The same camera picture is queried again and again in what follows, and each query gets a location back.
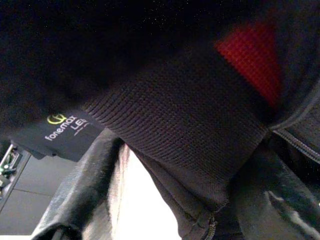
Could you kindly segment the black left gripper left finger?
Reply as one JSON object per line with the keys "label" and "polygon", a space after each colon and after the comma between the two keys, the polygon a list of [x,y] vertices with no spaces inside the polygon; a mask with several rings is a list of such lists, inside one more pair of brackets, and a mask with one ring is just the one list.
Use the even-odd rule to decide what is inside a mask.
{"label": "black left gripper left finger", "polygon": [[103,130],[54,194],[31,240],[112,240],[108,192],[124,142]]}

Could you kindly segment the black printed T-shirt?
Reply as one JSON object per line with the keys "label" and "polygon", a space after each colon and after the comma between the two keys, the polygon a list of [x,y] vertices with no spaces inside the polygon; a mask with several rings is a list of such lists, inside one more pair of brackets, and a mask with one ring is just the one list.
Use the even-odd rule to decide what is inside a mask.
{"label": "black printed T-shirt", "polygon": [[0,144],[78,161],[102,131],[80,104],[97,89],[75,1],[0,0]]}

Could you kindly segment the black ribbed collar garment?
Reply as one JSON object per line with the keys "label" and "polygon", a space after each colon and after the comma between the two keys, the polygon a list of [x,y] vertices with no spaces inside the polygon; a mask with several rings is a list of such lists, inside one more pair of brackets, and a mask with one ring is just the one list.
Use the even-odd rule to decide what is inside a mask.
{"label": "black ribbed collar garment", "polygon": [[267,145],[320,200],[320,0],[93,0],[88,112],[137,155],[181,240],[245,240],[235,176]]}

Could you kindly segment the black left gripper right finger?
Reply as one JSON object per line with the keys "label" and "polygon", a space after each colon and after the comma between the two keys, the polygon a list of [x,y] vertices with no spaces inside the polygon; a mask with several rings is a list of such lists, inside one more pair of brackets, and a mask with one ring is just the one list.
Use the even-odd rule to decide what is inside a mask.
{"label": "black left gripper right finger", "polygon": [[266,144],[234,178],[244,240],[320,240],[320,201]]}

